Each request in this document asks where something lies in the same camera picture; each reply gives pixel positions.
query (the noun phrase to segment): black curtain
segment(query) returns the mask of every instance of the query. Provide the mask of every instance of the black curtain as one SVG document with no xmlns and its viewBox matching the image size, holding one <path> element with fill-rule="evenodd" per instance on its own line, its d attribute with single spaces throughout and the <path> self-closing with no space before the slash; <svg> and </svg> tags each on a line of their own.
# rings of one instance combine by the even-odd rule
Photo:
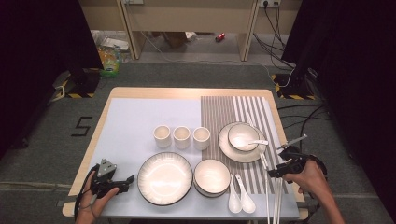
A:
<svg viewBox="0 0 396 224">
<path fill-rule="evenodd" d="M 0 20 L 1 158 L 34 126 L 57 76 L 102 65 L 78 0 L 3 0 Z"/>
<path fill-rule="evenodd" d="M 325 2 L 303 1 L 283 59 L 317 70 L 347 150 L 396 221 L 396 1 L 342 1 L 336 10 Z M 320 18 L 329 21 L 326 29 Z"/>
</svg>

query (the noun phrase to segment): striped placemat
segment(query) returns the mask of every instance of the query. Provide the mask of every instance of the striped placemat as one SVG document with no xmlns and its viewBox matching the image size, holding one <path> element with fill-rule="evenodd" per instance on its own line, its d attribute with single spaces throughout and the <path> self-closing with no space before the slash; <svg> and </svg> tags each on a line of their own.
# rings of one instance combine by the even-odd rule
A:
<svg viewBox="0 0 396 224">
<path fill-rule="evenodd" d="M 227 124 L 233 122 L 248 122 L 247 113 L 252 122 L 269 141 L 265 157 L 270 169 L 274 169 L 282 159 L 278 157 L 276 148 L 280 146 L 276 126 L 268 102 L 259 96 L 202 96 L 202 125 L 212 134 L 210 146 L 202 153 L 202 160 L 218 160 L 223 162 L 231 174 L 240 174 L 245 188 L 250 194 L 264 194 L 264 170 L 260 160 L 254 162 L 238 162 L 228 158 L 219 147 L 219 133 Z M 276 179 L 270 178 L 270 193 L 274 194 Z"/>
</svg>

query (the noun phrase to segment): white spoon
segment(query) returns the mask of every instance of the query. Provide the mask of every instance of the white spoon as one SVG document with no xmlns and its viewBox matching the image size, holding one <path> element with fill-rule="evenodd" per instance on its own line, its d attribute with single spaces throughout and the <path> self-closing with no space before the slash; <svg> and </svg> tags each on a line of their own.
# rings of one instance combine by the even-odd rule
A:
<svg viewBox="0 0 396 224">
<path fill-rule="evenodd" d="M 253 141 L 248 141 L 247 143 L 249 145 L 250 144 L 268 145 L 268 141 L 267 140 L 253 140 Z"/>
<path fill-rule="evenodd" d="M 231 176 L 231 183 L 230 183 L 230 199 L 228 201 L 228 208 L 232 213 L 239 213 L 242 210 L 242 203 L 235 192 L 235 186 L 233 185 L 233 175 L 230 176 Z"/>
<path fill-rule="evenodd" d="M 236 180 L 238 181 L 239 188 L 241 189 L 242 209 L 244 209 L 244 211 L 247 213 L 253 213 L 254 211 L 256 211 L 256 204 L 248 196 L 248 193 L 245 190 L 244 184 L 242 183 L 241 176 L 235 175 L 235 177 L 236 177 Z"/>
</svg>

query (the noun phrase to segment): red object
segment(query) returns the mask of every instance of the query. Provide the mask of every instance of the red object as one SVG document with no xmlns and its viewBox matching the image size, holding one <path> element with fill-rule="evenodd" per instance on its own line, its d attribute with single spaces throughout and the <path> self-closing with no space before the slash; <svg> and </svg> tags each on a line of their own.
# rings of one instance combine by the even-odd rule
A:
<svg viewBox="0 0 396 224">
<path fill-rule="evenodd" d="M 225 34 L 222 33 L 221 35 L 216 36 L 215 40 L 216 40 L 216 42 L 220 42 L 221 40 L 224 39 L 224 37 L 225 37 Z"/>
</svg>

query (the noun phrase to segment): white bowl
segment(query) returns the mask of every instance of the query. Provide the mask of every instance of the white bowl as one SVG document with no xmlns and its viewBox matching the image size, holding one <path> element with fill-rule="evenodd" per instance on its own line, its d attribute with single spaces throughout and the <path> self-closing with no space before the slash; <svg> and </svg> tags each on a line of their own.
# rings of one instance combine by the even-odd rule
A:
<svg viewBox="0 0 396 224">
<path fill-rule="evenodd" d="M 194 186 L 207 197 L 219 197 L 230 185 L 230 171 L 220 161 L 200 161 L 194 170 Z"/>
<path fill-rule="evenodd" d="M 258 144 L 249 144 L 249 142 L 259 139 L 257 131 L 246 123 L 236 124 L 228 131 L 230 144 L 242 151 L 251 151 L 256 148 Z"/>
<path fill-rule="evenodd" d="M 192 179 L 192 169 L 186 159 L 173 152 L 163 152 L 145 161 L 137 176 L 137 186 L 150 203 L 168 205 L 189 192 Z"/>
</svg>

